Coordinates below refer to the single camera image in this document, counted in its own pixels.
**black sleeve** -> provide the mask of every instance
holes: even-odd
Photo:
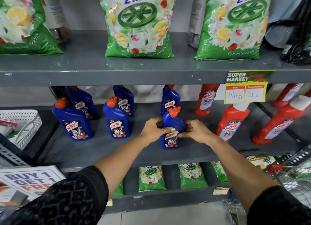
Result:
[[[103,174],[89,166],[57,182],[2,224],[97,224],[107,200],[108,185]]]
[[[254,201],[247,215],[249,225],[265,223],[311,224],[311,209],[298,201],[285,188],[270,187]]]

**person's left hand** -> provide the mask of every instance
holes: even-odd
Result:
[[[142,130],[142,133],[140,133],[140,137],[144,138],[148,144],[151,142],[155,142],[165,133],[171,133],[174,132],[174,128],[158,128],[157,123],[162,121],[162,117],[152,118],[149,119],[144,129]]]

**hand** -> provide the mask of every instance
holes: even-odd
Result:
[[[199,120],[187,120],[186,132],[180,133],[178,137],[190,137],[193,140],[210,145],[214,139],[217,139],[214,133],[212,133],[208,128]]]
[[[156,140],[158,140],[163,134],[175,131],[174,128],[158,128],[156,124],[160,121],[162,121],[162,117],[149,119],[146,122],[142,133],[140,133],[139,136],[145,139],[148,145],[151,142],[155,142]]]

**white bottle cap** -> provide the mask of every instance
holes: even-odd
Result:
[[[239,111],[245,111],[248,107],[249,103],[236,103],[233,104],[233,107]]]
[[[298,96],[290,103],[290,106],[298,110],[305,110],[310,104],[311,99],[309,97]]]

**white plastic basket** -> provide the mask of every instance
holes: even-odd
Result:
[[[15,130],[19,131],[14,144],[23,150],[42,125],[37,110],[0,110],[0,118],[18,122]]]

